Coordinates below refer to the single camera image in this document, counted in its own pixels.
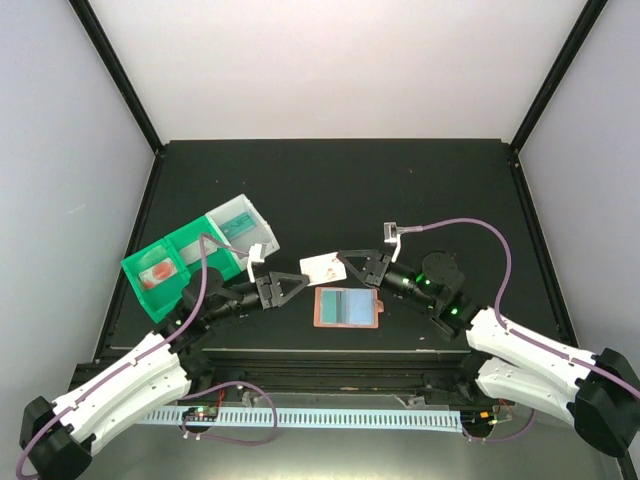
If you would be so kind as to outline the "flower card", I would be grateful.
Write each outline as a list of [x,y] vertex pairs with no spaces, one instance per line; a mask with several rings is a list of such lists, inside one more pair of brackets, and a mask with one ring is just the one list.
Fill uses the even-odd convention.
[[338,259],[336,252],[302,258],[300,271],[309,279],[310,286],[329,284],[347,278],[345,265]]

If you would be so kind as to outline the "pink leather card holder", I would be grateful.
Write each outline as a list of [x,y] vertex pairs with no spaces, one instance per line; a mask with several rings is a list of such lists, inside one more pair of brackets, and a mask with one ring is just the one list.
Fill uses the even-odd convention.
[[316,287],[313,326],[334,329],[377,329],[384,303],[367,288]]

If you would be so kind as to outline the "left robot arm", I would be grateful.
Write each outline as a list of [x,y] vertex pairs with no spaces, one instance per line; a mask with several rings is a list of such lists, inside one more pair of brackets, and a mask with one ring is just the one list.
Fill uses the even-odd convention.
[[76,479],[93,457],[138,420],[168,403],[207,397],[212,360],[203,351],[216,323],[285,305],[309,284],[305,275],[268,272],[225,286],[213,267],[195,271],[173,309],[126,355],[76,389],[24,409],[15,468],[34,479]]

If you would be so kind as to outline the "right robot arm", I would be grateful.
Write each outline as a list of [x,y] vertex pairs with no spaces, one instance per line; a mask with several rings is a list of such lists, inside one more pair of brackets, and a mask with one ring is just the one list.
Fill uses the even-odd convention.
[[462,291],[455,260],[435,251],[414,270],[379,250],[341,250],[338,259],[367,287],[414,305],[448,339],[462,336],[470,367],[454,379],[457,396],[527,406],[568,423],[591,447],[624,457],[639,431],[639,377],[621,353],[596,354],[552,340]]

